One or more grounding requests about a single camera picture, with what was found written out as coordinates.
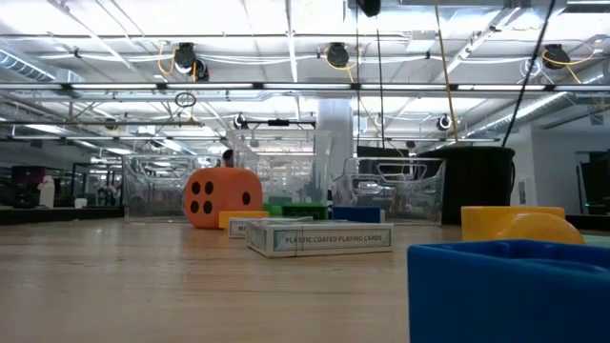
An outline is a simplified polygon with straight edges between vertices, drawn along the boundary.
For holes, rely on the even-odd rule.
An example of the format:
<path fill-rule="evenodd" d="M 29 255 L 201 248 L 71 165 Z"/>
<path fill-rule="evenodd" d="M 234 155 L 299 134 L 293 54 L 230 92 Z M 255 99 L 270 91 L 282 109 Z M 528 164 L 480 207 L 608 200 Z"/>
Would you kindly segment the orange foam die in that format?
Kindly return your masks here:
<path fill-rule="evenodd" d="M 213 167 L 194 171 L 184 188 L 184 213 L 197 229 L 219 229 L 221 212 L 263 209 L 258 177 L 249 170 Z"/>

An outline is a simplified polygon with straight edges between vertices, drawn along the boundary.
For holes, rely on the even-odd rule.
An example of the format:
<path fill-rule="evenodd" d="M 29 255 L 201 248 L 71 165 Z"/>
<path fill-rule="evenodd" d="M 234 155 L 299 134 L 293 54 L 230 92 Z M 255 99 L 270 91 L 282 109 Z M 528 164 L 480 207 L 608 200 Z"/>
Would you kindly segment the yellow one-stud toy block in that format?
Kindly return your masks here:
<path fill-rule="evenodd" d="M 461 208 L 463 241 L 526 239 L 583 244 L 581 233 L 558 207 L 470 206 Z"/>

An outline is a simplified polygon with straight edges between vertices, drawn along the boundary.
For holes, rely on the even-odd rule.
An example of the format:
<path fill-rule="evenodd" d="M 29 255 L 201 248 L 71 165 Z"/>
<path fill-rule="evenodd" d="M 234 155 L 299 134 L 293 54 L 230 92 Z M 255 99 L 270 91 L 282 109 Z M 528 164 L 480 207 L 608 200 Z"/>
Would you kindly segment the blue hollow toy block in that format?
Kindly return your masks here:
<path fill-rule="evenodd" d="M 407 277 L 411 343 L 610 343 L 610 248 L 413 245 Z"/>

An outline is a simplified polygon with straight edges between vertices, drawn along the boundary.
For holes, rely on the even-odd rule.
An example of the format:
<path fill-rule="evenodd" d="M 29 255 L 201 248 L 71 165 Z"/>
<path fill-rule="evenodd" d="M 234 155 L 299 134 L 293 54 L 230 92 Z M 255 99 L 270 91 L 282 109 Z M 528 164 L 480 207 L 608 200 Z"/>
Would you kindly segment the white building column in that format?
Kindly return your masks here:
<path fill-rule="evenodd" d="M 350 99 L 321 99 L 318 101 L 317 126 L 332 134 L 331 158 L 343 163 L 353 156 L 354 111 Z"/>

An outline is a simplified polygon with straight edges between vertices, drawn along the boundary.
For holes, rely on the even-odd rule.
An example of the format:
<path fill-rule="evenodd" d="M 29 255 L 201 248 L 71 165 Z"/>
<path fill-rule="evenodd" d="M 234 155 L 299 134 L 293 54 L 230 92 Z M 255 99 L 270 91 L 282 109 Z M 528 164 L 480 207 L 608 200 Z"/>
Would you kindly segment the black horizontal bar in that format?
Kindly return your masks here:
<path fill-rule="evenodd" d="M 268 119 L 268 120 L 246 120 L 243 122 L 243 125 L 250 126 L 260 126 L 266 125 L 269 127 L 289 127 L 291 125 L 302 127 L 303 125 L 309 125 L 312 128 L 316 128 L 315 121 L 305 121 L 305 120 L 290 120 L 290 119 Z"/>

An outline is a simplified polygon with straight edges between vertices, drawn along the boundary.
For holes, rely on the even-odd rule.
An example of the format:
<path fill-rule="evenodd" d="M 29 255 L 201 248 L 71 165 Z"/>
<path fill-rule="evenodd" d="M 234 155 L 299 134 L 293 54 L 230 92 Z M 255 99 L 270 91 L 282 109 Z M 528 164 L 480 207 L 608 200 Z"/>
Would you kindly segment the tall clear plastic bin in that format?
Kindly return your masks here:
<path fill-rule="evenodd" d="M 235 165 L 258 176 L 263 204 L 328 207 L 332 135 L 319 130 L 234 130 Z"/>

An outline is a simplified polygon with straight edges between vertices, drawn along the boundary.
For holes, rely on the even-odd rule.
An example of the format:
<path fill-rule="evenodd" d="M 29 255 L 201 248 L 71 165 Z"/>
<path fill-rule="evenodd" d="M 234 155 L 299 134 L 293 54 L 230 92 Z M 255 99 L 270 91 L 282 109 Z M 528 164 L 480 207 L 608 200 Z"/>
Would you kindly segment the low clear plastic bin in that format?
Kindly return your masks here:
<path fill-rule="evenodd" d="M 125 221 L 186 222 L 184 189 L 191 174 L 220 165 L 221 157 L 216 155 L 124 155 Z"/>
<path fill-rule="evenodd" d="M 440 158 L 356 157 L 333 180 L 333 207 L 378 208 L 386 221 L 438 225 L 446 163 Z"/>

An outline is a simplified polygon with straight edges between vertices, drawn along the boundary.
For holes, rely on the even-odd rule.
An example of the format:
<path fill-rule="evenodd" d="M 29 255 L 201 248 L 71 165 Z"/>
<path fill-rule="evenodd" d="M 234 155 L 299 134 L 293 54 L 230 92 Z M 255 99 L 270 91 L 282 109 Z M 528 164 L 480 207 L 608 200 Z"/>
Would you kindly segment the black bucket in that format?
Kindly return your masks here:
<path fill-rule="evenodd" d="M 464 206 L 509 206 L 514 156 L 514 150 L 503 147 L 450 147 L 421 153 L 421 158 L 445 161 L 441 223 L 460 225 Z"/>

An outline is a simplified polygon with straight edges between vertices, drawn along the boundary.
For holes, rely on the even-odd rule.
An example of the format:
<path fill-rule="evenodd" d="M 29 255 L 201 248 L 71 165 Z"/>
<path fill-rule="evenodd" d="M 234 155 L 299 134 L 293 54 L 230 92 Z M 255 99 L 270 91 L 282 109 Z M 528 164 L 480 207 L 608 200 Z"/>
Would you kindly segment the dark green long block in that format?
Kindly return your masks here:
<path fill-rule="evenodd" d="M 283 216 L 312 217 L 313 220 L 326 220 L 328 207 L 321 203 L 290 203 L 281 206 Z"/>

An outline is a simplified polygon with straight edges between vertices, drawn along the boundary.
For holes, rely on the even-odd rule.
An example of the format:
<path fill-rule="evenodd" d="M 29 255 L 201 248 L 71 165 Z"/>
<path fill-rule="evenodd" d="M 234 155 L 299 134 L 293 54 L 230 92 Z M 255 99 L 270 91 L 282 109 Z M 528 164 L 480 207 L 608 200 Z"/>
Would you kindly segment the white blue-print card deck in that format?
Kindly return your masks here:
<path fill-rule="evenodd" d="M 245 231 L 246 245 L 268 258 L 390 252 L 394 225 L 349 221 L 261 222 Z"/>

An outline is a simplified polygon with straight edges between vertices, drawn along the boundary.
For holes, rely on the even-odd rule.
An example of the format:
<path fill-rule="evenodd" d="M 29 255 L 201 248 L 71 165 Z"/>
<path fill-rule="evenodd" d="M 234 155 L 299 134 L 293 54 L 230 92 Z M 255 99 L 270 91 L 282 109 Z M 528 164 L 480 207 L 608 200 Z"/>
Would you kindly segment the white black-emblem card deck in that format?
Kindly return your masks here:
<path fill-rule="evenodd" d="M 246 229 L 251 224 L 276 224 L 299 221 L 313 221 L 312 217 L 232 217 L 229 220 L 228 236 L 230 238 L 244 238 Z"/>

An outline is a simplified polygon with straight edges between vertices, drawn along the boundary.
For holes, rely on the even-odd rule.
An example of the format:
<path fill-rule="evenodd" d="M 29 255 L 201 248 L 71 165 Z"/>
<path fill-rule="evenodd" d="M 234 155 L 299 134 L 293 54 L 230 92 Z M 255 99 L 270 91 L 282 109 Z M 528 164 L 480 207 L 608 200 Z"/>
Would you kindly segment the black monitor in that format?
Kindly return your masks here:
<path fill-rule="evenodd" d="M 585 209 L 591 215 L 610 215 L 610 150 L 590 152 L 579 169 Z"/>

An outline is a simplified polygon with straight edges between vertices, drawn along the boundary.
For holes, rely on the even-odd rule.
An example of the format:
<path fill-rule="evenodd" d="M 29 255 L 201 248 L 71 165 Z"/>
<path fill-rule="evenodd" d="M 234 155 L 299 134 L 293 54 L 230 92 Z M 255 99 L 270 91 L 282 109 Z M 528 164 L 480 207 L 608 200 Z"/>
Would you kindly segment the white plastic bottle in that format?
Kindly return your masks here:
<path fill-rule="evenodd" d="M 52 209 L 54 206 L 55 184 L 50 175 L 45 175 L 43 181 L 38 185 L 39 205 Z"/>

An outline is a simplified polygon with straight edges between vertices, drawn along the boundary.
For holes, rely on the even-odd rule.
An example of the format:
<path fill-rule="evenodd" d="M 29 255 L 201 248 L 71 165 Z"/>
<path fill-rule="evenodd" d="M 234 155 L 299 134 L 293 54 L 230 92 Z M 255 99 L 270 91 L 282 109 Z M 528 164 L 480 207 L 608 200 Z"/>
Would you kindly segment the dark red monitor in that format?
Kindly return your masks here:
<path fill-rule="evenodd" d="M 46 168 L 43 166 L 12 166 L 11 182 L 16 185 L 39 185 L 44 181 Z"/>

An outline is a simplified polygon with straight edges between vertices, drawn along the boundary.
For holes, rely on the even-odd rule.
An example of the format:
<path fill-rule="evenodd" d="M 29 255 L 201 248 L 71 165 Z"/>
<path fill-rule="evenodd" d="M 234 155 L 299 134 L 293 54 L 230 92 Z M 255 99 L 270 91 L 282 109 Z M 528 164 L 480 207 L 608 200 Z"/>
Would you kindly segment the black workbench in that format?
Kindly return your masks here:
<path fill-rule="evenodd" d="M 122 218 L 122 207 L 0 210 L 0 226 Z"/>

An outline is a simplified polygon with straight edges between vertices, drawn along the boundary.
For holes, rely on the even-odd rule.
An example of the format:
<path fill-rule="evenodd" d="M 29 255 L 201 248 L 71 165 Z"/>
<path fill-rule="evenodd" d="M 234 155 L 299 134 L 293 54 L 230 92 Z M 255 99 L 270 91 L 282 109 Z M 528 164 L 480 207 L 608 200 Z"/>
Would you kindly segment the silver ceiling air duct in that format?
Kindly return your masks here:
<path fill-rule="evenodd" d="M 56 68 L 27 57 L 25 54 L 0 47 L 0 69 L 19 74 L 37 83 L 80 83 L 85 79 L 68 69 Z"/>
<path fill-rule="evenodd" d="M 498 111 L 488 121 L 481 121 L 464 132 L 464 138 L 480 138 L 490 133 L 505 134 L 513 123 L 512 129 L 522 123 L 529 123 L 542 116 L 575 106 L 579 98 L 589 95 L 610 93 L 610 58 L 606 58 L 583 71 L 579 75 L 581 84 L 554 85 L 554 89 L 536 99 L 525 100 L 515 111 L 508 107 Z"/>

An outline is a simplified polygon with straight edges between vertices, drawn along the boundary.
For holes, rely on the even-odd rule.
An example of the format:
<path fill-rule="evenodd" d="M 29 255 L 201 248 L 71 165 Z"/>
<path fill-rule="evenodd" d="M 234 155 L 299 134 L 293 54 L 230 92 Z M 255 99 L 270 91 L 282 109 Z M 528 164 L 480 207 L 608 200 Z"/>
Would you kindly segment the long ceiling light rail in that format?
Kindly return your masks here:
<path fill-rule="evenodd" d="M 445 91 L 441 84 L 378 83 L 0 83 L 0 91 Z M 610 85 L 450 84 L 451 91 L 610 91 Z"/>

